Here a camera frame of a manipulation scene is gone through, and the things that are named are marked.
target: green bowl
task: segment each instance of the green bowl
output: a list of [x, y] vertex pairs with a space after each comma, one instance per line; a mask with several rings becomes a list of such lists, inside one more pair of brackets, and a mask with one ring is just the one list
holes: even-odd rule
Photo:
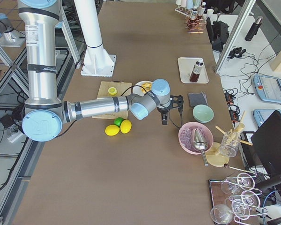
[[193, 117], [200, 123], [207, 123], [214, 118], [214, 111], [207, 105], [197, 105], [193, 109]]

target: black monitor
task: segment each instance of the black monitor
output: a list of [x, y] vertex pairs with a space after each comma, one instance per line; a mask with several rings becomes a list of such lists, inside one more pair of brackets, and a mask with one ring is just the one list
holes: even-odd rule
[[[251, 137], [257, 153], [270, 179], [281, 177], [281, 113], [274, 111]], [[281, 184], [275, 186], [281, 196]]]

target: blue cable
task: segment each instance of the blue cable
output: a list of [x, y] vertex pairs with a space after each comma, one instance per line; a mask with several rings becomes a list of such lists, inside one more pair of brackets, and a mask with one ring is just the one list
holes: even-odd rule
[[[271, 193], [269, 193], [267, 196], [266, 196], [266, 198], [264, 199], [264, 201], [263, 201], [263, 205], [262, 205], [262, 207], [264, 208], [265, 207], [265, 205], [266, 205], [266, 201], [267, 201], [267, 199], [269, 198], [269, 196], [272, 194], [272, 193], [274, 193], [274, 192], [276, 192], [277, 190], [274, 190], [274, 191], [272, 191]], [[266, 225], [266, 217], [265, 217], [265, 215], [262, 215], [262, 220], [263, 220], [263, 225]]]

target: brown table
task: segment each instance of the brown table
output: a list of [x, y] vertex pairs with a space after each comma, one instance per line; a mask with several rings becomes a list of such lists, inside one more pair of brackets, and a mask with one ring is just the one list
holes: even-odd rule
[[[95, 99], [101, 81], [132, 82], [164, 78], [172, 95], [183, 95], [184, 123], [194, 121], [187, 93], [204, 91], [215, 129], [232, 128], [207, 33], [188, 34], [174, 4], [105, 2], [99, 15], [104, 47], [117, 55], [112, 78], [83, 77], [76, 71], [65, 100]], [[202, 57], [208, 84], [183, 84], [177, 59]], [[178, 123], [177, 111], [171, 118]], [[139, 121], [129, 113], [128, 134], [104, 133], [112, 120], [87, 118], [45, 144], [14, 220], [15, 225], [189, 225], [213, 224], [208, 179], [233, 171], [204, 167], [201, 156], [186, 153], [178, 129], [161, 125], [154, 110]], [[230, 165], [241, 167], [239, 154]]]

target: cutting board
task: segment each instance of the cutting board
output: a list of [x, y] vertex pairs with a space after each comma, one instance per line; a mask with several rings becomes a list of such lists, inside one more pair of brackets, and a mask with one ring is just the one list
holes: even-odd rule
[[[97, 99], [100, 98], [109, 98], [109, 97], [119, 97], [127, 88], [131, 87], [132, 83], [126, 83], [126, 82], [108, 82], [108, 81], [102, 81], [100, 84], [100, 88], [98, 91]], [[116, 95], [110, 95], [108, 93], [108, 89], [110, 87], [115, 87], [117, 89]], [[131, 94], [131, 90], [128, 90], [124, 95]], [[108, 114], [93, 116], [93, 118], [97, 119], [110, 119], [114, 120], [117, 117], [123, 117], [124, 119], [128, 119], [128, 111], [122, 111], [122, 112], [111, 112]]]

